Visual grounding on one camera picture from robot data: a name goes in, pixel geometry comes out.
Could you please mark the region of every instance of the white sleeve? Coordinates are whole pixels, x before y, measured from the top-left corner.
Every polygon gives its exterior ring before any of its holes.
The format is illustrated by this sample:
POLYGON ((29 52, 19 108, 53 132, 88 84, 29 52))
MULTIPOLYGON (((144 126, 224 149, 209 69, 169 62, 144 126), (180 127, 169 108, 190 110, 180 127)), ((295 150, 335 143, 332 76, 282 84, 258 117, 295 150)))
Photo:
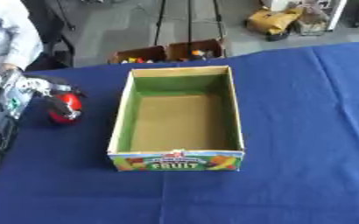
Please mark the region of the white sleeve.
POLYGON ((29 12, 20 0, 0 0, 0 25, 11 35, 4 63, 23 70, 43 49, 39 34, 28 17, 29 12))

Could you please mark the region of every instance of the blue tablecloth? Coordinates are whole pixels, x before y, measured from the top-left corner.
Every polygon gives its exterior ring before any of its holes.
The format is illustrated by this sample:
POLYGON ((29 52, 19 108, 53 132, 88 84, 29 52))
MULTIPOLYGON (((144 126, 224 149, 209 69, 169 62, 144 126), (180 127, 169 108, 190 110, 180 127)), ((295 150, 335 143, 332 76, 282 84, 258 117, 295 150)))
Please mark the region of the blue tablecloth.
POLYGON ((162 65, 45 72, 83 88, 54 128, 35 101, 0 169, 0 224, 359 223, 359 44, 162 65), (133 67, 230 65, 247 156, 239 172, 117 172, 105 157, 133 67))

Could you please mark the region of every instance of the floor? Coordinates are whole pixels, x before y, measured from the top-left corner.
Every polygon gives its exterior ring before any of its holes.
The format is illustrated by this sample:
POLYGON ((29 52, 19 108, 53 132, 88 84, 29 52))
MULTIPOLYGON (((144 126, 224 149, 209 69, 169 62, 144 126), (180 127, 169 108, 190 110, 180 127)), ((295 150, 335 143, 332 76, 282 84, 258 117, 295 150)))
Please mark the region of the floor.
MULTIPOLYGON (((77 52, 77 67, 105 64, 115 51, 153 45, 160 0, 115 0, 119 3, 82 3, 62 0, 76 25, 67 31, 77 52)), ((264 36, 243 28, 243 20, 259 8, 258 0, 220 0, 229 56, 269 49, 318 46, 359 41, 359 28, 348 28, 342 19, 334 32, 320 37, 292 34, 288 39, 266 42, 264 36)), ((187 1, 167 0, 159 45, 187 41, 187 1)), ((218 38, 212 0, 194 0, 194 39, 218 38)))

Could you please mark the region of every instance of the box label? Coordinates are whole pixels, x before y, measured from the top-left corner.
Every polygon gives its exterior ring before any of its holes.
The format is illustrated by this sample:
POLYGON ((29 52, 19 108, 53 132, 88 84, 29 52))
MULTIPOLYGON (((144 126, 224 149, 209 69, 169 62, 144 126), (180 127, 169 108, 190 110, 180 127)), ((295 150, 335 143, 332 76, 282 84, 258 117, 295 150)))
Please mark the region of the box label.
POLYGON ((233 171, 239 169, 242 159, 233 153, 174 152, 115 155, 112 160, 119 171, 233 171))

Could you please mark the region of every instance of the open cardboard box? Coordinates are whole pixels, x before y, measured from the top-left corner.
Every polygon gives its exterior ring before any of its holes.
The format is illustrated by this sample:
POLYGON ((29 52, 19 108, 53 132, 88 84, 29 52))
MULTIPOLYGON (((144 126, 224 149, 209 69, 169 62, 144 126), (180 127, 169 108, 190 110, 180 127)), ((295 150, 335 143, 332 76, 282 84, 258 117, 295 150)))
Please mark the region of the open cardboard box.
POLYGON ((231 69, 132 70, 108 155, 119 171, 238 170, 244 143, 231 69))
MULTIPOLYGON (((192 51, 212 51, 214 58, 223 56, 222 40, 211 38, 192 42, 192 51)), ((169 61, 181 61, 189 58, 188 43, 174 43, 167 47, 167 59, 169 61)))
POLYGON ((165 48, 161 45, 155 45, 146 48, 134 49, 123 52, 115 52, 109 58, 109 64, 121 63, 129 58, 141 58, 143 61, 166 61, 165 48))

